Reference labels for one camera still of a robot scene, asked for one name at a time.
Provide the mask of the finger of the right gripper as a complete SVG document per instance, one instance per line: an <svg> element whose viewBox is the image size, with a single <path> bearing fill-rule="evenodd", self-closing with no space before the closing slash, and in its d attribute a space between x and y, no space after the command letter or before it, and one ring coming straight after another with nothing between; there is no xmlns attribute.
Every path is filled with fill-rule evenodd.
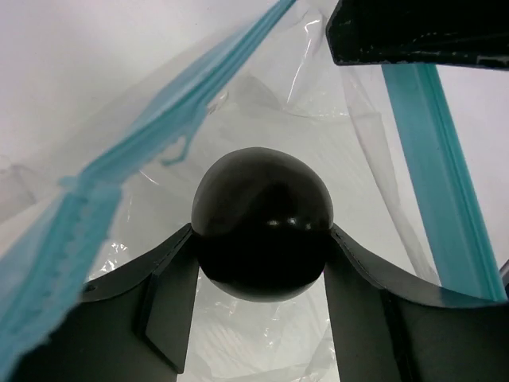
<svg viewBox="0 0 509 382"><path fill-rule="evenodd" d="M508 3L501 0L343 0L325 35L337 65L508 68Z"/></svg>

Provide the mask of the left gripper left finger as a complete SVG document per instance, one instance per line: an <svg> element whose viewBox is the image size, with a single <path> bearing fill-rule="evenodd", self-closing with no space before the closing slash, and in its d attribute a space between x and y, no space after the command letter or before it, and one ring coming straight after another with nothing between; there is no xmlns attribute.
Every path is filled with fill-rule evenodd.
<svg viewBox="0 0 509 382"><path fill-rule="evenodd" d="M17 381L175 381L185 370L199 265L189 224L86 284L80 304L25 355Z"/></svg>

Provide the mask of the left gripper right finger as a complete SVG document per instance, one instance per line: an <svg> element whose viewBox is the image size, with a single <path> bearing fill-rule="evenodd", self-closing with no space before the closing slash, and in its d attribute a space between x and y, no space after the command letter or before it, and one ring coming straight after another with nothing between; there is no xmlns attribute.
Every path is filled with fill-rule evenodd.
<svg viewBox="0 0 509 382"><path fill-rule="evenodd" d="M429 283L338 226L324 284L342 381L506 381L508 304Z"/></svg>

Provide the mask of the clear zip top bag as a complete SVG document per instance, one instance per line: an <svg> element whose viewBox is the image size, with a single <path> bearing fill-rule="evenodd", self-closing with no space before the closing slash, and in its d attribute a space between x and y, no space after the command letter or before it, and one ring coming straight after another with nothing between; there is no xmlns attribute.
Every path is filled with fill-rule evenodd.
<svg viewBox="0 0 509 382"><path fill-rule="evenodd" d="M4 381L505 381L505 1L1 4Z"/></svg>

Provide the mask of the black fake plum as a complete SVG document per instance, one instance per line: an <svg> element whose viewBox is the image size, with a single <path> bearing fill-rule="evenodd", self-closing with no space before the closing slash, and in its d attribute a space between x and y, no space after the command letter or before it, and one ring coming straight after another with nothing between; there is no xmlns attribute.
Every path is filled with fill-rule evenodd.
<svg viewBox="0 0 509 382"><path fill-rule="evenodd" d="M280 302L309 289L323 272L332 198L299 159L245 148L205 173L191 224L200 268L214 285L243 300Z"/></svg>

